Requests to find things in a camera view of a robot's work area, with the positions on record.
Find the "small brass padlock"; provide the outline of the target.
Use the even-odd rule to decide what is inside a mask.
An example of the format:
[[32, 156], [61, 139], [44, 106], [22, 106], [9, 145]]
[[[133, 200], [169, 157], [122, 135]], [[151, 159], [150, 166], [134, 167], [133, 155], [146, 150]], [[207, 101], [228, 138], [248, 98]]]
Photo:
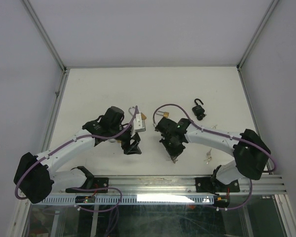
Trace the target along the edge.
[[163, 112], [163, 111], [157, 111], [156, 114], [159, 116], [163, 116], [165, 118], [169, 116], [169, 112]]

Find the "long-shackle brass padlock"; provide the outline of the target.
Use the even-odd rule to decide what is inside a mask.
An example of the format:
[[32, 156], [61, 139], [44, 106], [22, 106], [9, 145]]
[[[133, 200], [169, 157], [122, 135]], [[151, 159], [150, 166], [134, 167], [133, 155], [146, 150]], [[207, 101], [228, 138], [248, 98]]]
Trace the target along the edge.
[[140, 111], [137, 111], [137, 112], [136, 112], [135, 107], [129, 107], [129, 109], [128, 109], [128, 113], [129, 113], [130, 115], [132, 115], [132, 116], [133, 116], [134, 114], [140, 114], [142, 120], [146, 120], [146, 119], [147, 119], [147, 117], [146, 117], [142, 112], [140, 112]]

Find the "black-headed key bunch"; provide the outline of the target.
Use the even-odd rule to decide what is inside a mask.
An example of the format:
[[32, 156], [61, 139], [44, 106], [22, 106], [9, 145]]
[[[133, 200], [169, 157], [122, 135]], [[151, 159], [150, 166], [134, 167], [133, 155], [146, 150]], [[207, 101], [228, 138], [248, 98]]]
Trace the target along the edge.
[[198, 114], [198, 115], [196, 116], [196, 118], [197, 118], [198, 121], [201, 121], [201, 120], [204, 119], [205, 116], [206, 116], [206, 114]]

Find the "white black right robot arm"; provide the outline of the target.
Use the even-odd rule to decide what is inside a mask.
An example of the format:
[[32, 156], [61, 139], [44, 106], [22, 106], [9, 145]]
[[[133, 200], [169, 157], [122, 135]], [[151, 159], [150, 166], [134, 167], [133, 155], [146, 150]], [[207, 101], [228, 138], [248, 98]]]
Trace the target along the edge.
[[239, 192], [239, 188], [235, 187], [238, 180], [242, 178], [259, 180], [271, 154], [261, 138], [250, 129], [242, 133], [231, 133], [196, 127], [186, 118], [180, 119], [179, 122], [162, 118], [155, 126], [155, 131], [161, 134], [160, 143], [172, 162], [177, 161], [186, 143], [204, 145], [233, 157], [229, 163], [218, 165], [211, 176], [195, 180], [199, 193]]

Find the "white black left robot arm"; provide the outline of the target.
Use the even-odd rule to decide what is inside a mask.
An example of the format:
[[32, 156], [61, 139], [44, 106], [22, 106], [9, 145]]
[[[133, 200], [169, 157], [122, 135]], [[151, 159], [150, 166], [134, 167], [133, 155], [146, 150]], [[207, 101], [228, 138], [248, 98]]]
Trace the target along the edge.
[[13, 182], [14, 195], [19, 200], [28, 199], [36, 204], [43, 201], [51, 192], [87, 192], [93, 188], [94, 176], [84, 166], [70, 171], [59, 169], [80, 153], [92, 149], [102, 142], [120, 142], [125, 155], [140, 155], [140, 137], [135, 131], [134, 122], [141, 118], [138, 107], [126, 126], [122, 124], [124, 111], [111, 106], [105, 114], [82, 126], [75, 135], [57, 148], [33, 155], [30, 152], [21, 156]]

